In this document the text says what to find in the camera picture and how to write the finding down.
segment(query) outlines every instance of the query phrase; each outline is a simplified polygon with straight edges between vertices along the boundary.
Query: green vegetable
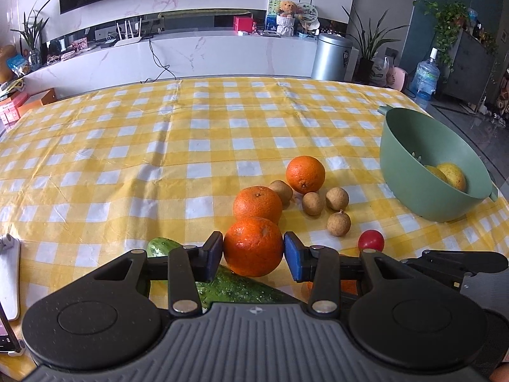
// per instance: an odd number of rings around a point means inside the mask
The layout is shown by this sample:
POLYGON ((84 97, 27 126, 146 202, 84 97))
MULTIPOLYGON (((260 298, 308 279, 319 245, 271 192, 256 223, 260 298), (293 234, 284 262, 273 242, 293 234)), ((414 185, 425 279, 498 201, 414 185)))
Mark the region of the green vegetable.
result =
MULTIPOLYGON (((180 244, 167 238, 155 238, 147 247, 149 257, 167 256, 170 250, 180 244)), ((219 266, 212 283, 196 282, 202 307, 209 308, 214 301, 237 303, 296 302, 290 295, 256 280, 233 273, 229 268, 219 266)))

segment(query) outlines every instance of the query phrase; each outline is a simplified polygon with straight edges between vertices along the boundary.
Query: cherry tomato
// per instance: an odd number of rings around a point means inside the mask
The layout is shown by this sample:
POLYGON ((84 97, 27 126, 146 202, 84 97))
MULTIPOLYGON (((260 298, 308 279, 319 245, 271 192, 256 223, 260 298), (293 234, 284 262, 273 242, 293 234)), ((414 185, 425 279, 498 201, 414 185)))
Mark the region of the cherry tomato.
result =
POLYGON ((373 249, 377 251, 383 251, 385 240, 383 235, 377 230, 366 230, 360 237, 358 244, 359 250, 373 249))

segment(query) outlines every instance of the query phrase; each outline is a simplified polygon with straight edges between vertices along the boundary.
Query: trash can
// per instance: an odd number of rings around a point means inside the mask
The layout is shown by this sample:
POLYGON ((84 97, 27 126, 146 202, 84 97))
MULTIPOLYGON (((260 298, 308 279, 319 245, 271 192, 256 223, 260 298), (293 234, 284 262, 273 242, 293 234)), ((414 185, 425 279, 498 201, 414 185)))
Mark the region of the trash can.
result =
POLYGON ((351 40, 335 34, 320 34, 311 78, 343 82, 351 51, 351 40))

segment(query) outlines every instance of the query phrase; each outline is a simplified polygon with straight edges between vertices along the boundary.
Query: tablecloth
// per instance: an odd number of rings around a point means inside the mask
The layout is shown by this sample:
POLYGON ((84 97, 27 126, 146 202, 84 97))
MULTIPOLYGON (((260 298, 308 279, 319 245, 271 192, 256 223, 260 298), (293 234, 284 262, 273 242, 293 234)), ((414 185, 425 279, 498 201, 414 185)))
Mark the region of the tablecloth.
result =
MULTIPOLYGON (((379 105, 420 110, 391 89, 289 78, 211 78, 134 84, 62 100, 27 113, 0 141, 0 227, 22 242, 21 314, 154 237, 201 244, 233 223, 237 192, 284 180, 299 155, 327 170, 322 192, 350 195, 352 228, 326 231, 295 196, 279 222, 306 244, 357 254, 362 231, 386 238, 396 258, 423 249, 509 250, 507 201, 485 200, 465 218, 432 223, 412 214, 380 172, 379 105)), ((286 263, 262 279, 299 296, 286 263)), ((154 285, 160 307, 165 289, 154 285)), ((14 322, 20 332, 20 320, 14 322)), ((0 357, 22 378, 28 356, 0 357)))

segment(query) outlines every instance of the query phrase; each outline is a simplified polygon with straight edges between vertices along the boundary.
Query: yellow pear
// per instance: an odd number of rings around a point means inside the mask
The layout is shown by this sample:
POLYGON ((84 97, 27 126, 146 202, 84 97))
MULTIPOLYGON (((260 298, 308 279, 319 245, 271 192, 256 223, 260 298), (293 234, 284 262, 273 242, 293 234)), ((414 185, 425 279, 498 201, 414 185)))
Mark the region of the yellow pear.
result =
POLYGON ((440 178, 443 182, 447 182, 447 177, 444 175, 444 173, 439 170, 438 168, 435 168, 434 166, 431 166, 431 165, 425 165, 426 169, 431 172, 435 177, 438 177, 440 178))
POLYGON ((452 162, 444 162, 437 165, 437 169, 444 173, 450 186, 465 192, 467 182, 465 180, 463 171, 461 171, 457 165, 453 164, 452 162))

